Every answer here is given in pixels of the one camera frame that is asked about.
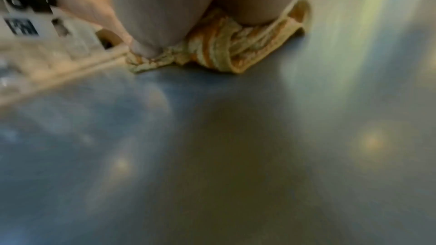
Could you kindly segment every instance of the shiny gray surface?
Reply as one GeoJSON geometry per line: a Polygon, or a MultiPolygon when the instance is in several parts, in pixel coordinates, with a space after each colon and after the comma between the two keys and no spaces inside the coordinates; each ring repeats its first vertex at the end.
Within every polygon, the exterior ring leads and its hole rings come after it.
{"type": "Polygon", "coordinates": [[[242,76],[122,68],[0,114],[0,245],[433,244],[436,1],[313,0],[242,76]]]}

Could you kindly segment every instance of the orange and white cloth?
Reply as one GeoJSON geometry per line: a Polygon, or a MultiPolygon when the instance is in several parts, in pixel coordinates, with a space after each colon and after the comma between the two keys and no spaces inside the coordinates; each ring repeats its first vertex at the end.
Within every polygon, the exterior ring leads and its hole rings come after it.
{"type": "Polygon", "coordinates": [[[246,27],[224,11],[210,9],[178,45],[164,49],[154,59],[129,53],[127,66],[140,73],[170,64],[196,62],[206,68],[234,74],[261,61],[292,35],[308,31],[312,10],[307,0],[296,1],[270,24],[246,27]]]}

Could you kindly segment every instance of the table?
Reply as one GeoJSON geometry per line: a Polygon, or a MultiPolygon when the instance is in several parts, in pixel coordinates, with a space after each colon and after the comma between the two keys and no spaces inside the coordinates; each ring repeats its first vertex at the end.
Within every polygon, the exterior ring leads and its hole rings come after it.
{"type": "Polygon", "coordinates": [[[312,0],[241,76],[108,69],[0,112],[0,244],[432,244],[436,0],[312,0]]]}

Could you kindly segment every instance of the countertop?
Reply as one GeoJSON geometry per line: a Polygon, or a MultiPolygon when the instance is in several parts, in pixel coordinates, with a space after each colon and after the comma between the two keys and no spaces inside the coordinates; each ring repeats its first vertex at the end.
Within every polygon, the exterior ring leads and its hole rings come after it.
{"type": "Polygon", "coordinates": [[[240,76],[116,67],[0,112],[0,245],[433,244],[436,0],[312,0],[240,76]]]}

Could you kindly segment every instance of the stainless steel table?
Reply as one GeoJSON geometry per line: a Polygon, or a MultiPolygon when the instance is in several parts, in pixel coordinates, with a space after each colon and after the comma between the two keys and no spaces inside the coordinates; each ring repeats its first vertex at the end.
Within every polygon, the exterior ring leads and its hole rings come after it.
{"type": "Polygon", "coordinates": [[[0,244],[433,244],[436,0],[313,0],[241,76],[115,68],[1,111],[0,244]]]}

